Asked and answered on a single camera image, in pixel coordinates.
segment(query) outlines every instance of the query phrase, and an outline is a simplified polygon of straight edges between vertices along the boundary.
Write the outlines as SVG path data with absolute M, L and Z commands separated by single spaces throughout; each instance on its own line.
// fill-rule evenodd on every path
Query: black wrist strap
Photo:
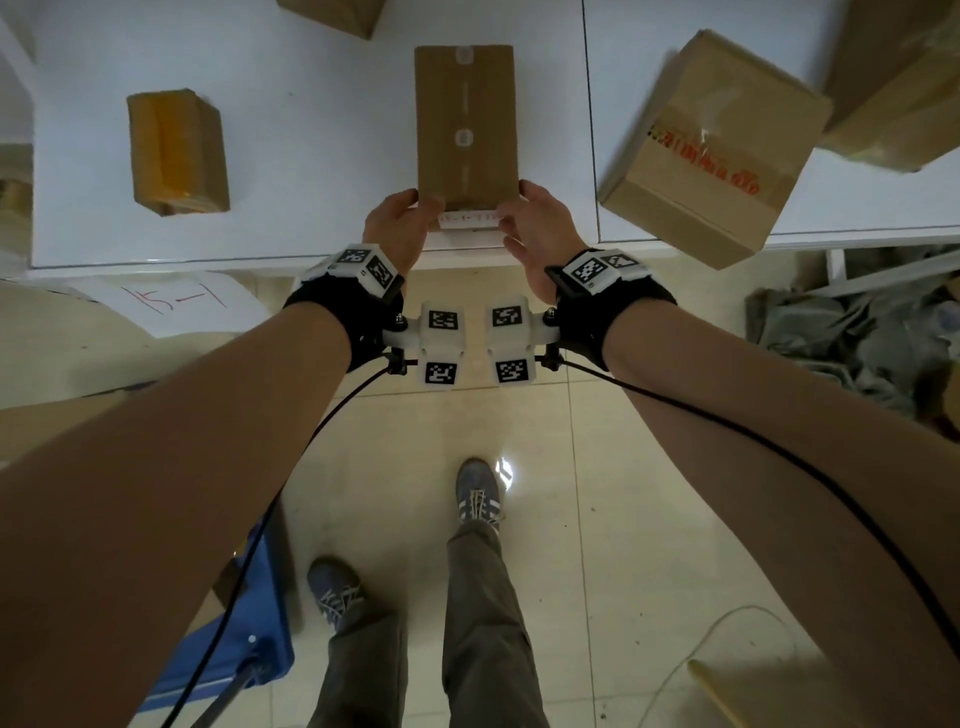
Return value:
M 564 272 L 564 267 L 548 266 L 545 269 L 546 275 L 557 284 L 559 346 L 585 356 L 604 372 L 609 369 L 603 358 L 603 343 L 617 316 L 643 299 L 677 304 L 670 292 L 650 275 L 633 280 L 621 279 L 600 293 L 590 294 Z
M 311 302 L 332 313 L 347 331 L 350 340 L 348 371 L 352 372 L 376 359 L 386 349 L 383 329 L 392 328 L 396 317 L 403 313 L 403 295 L 399 293 L 403 278 L 397 278 L 396 286 L 391 286 L 396 292 L 385 300 L 369 293 L 357 279 L 320 276 L 294 291 L 283 307 Z

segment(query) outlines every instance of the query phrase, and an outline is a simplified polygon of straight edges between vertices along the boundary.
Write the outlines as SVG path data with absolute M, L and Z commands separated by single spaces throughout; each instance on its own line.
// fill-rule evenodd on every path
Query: hand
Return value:
M 548 265 L 566 265 L 587 249 L 577 234 L 566 205 L 546 189 L 520 180 L 520 194 L 496 209 L 503 217 L 499 229 L 506 234 L 503 247 L 523 265 L 530 289 L 544 303 L 557 302 L 557 286 L 543 272 Z
M 363 242 L 380 246 L 399 273 L 407 278 L 423 251 L 426 234 L 446 203 L 439 198 L 420 200 L 416 189 L 388 196 L 367 215 Z

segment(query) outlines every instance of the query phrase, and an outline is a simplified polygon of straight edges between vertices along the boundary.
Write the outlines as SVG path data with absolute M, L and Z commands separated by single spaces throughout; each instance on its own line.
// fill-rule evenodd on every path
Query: wrist strap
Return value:
M 588 250 L 565 266 L 548 266 L 557 284 L 557 323 L 562 349 L 585 356 L 604 372 L 603 343 L 617 316 L 643 299 L 677 300 L 657 282 L 650 269 L 617 250 Z
M 323 306 L 339 321 L 350 340 L 348 372 L 373 361 L 386 349 L 383 330 L 396 324 L 403 313 L 403 278 L 397 276 L 389 299 L 376 297 L 356 278 L 337 278 L 325 274 L 306 281 L 284 304 L 311 302 Z

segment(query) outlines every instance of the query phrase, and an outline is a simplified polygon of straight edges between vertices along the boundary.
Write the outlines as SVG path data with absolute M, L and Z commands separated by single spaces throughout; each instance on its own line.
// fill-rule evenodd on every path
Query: tile floor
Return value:
M 652 265 L 682 305 L 737 333 L 744 297 L 759 286 L 789 285 L 798 272 L 789 253 L 758 255 L 721 273 L 684 256 Z M 239 279 L 273 308 L 289 286 Z M 797 650 L 815 653 L 753 559 L 617 389 L 573 371 L 541 372 L 526 388 L 491 386 L 483 306 L 526 290 L 518 268 L 417 272 L 410 290 L 410 312 L 427 299 L 467 309 L 464 379 L 443 393 L 418 391 L 411 377 L 381 379 L 306 453 L 283 501 L 300 576 L 289 596 L 297 661 L 285 679 L 245 691 L 218 725 L 286 728 L 310 718 L 330 633 L 302 576 L 330 551 L 409 614 L 404 726 L 446 725 L 444 542 L 456 523 L 452 478 L 471 455 L 504 458 L 514 468 L 502 539 L 554 728 L 636 726 L 663 678 L 737 606 L 767 607 L 786 626 L 757 611 L 739 613 L 706 645 L 711 660 L 762 664 Z M 163 376 L 228 339 L 155 340 L 98 304 L 0 283 L 0 340 L 18 342 L 3 357 L 0 406 Z M 340 394 L 364 376 L 349 376 Z M 178 725 L 189 725 L 203 706 L 191 704 Z M 163 713 L 132 725 L 158 726 Z M 726 723 L 681 670 L 644 725 Z

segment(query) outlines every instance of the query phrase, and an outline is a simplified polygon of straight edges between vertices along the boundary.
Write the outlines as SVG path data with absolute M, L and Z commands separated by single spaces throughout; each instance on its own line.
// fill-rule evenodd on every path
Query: white paper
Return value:
M 160 280 L 109 276 L 70 285 L 112 308 L 156 338 L 205 331 L 247 331 L 270 313 L 222 273 L 186 273 Z

